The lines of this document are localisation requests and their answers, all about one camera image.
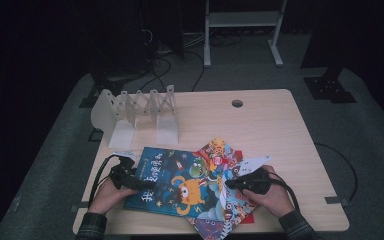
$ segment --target gray floor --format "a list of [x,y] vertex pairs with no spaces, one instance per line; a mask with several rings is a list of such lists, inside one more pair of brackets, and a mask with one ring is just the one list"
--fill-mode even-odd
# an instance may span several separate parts
[[[213,65],[205,70],[195,91],[289,89],[314,142],[346,156],[358,176],[353,204],[345,208],[350,228],[322,235],[327,239],[384,239],[384,113],[364,82],[347,69],[340,81],[357,103],[332,104],[312,98],[303,77],[319,76],[325,69],[300,69],[309,37],[280,36],[278,46],[285,62],[282,68],[274,65],[268,36],[243,37],[240,44],[213,47]],[[189,50],[202,55],[201,47]],[[189,53],[184,60],[174,55],[166,59],[172,66],[161,77],[164,84],[175,85],[177,92],[191,91],[202,71],[201,60]],[[166,67],[166,62],[157,61],[155,70],[162,73]],[[125,90],[133,93],[151,78],[149,75],[128,83]],[[71,207],[81,200],[98,148],[97,142],[88,142],[93,128],[91,109],[79,108],[92,84],[90,75],[85,75],[73,89],[19,190],[18,208],[11,208],[2,220],[0,239],[74,238],[76,213]],[[154,81],[143,91],[153,88],[160,89],[160,83]],[[317,149],[338,196],[348,198],[355,184],[349,166],[335,151],[319,145]]]

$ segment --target sleeve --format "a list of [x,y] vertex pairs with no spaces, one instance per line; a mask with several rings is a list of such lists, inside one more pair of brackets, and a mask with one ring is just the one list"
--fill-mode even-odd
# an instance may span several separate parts
[[314,229],[297,210],[279,218],[279,223],[285,231],[288,240],[323,239],[320,236],[317,236]]
[[98,213],[86,213],[77,232],[76,240],[104,239],[107,218]]

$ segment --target hand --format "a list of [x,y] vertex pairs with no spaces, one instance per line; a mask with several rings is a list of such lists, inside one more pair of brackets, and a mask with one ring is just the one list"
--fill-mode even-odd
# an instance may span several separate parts
[[96,193],[95,198],[93,199],[93,202],[88,209],[88,212],[106,215],[107,212],[123,198],[135,193],[138,193],[138,191],[126,188],[124,186],[118,190],[114,186],[113,181],[110,178],[107,178],[104,180],[101,186],[99,186],[98,192]]
[[[276,173],[272,166],[264,165],[263,168],[269,173]],[[269,176],[270,178],[280,180],[273,174],[269,174]],[[243,194],[264,206],[271,214],[279,218],[295,210],[289,199],[288,192],[277,184],[272,184],[265,195],[257,194],[247,189],[243,190]]]

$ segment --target book cover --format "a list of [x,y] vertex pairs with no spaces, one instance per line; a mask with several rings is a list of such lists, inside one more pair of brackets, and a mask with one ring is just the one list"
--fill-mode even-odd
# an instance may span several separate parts
[[145,147],[135,177],[156,186],[129,196],[126,209],[197,217],[217,204],[206,163],[196,152]]
[[237,173],[243,160],[241,151],[233,150],[222,139],[216,138],[198,152],[210,166],[209,175],[217,178],[218,202],[215,208],[199,214],[196,218],[189,217],[188,220],[203,239],[222,240],[238,224],[253,223],[252,211],[257,205],[239,190],[230,189],[224,184],[226,180],[238,177]]
[[223,239],[256,207],[224,182],[238,177],[242,152],[215,138],[196,152],[145,147],[135,177],[156,182],[126,209],[187,217],[203,239]]

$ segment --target person's right hand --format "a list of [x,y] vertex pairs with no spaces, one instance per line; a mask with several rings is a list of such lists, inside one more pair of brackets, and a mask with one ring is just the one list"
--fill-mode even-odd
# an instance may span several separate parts
[[[272,166],[264,165],[262,168],[268,172],[276,173]],[[269,174],[269,176],[270,178],[280,180],[273,174]],[[278,218],[295,210],[289,199],[288,192],[277,184],[272,184],[265,195],[257,194],[247,189],[243,190],[243,194],[264,206],[271,214]]]

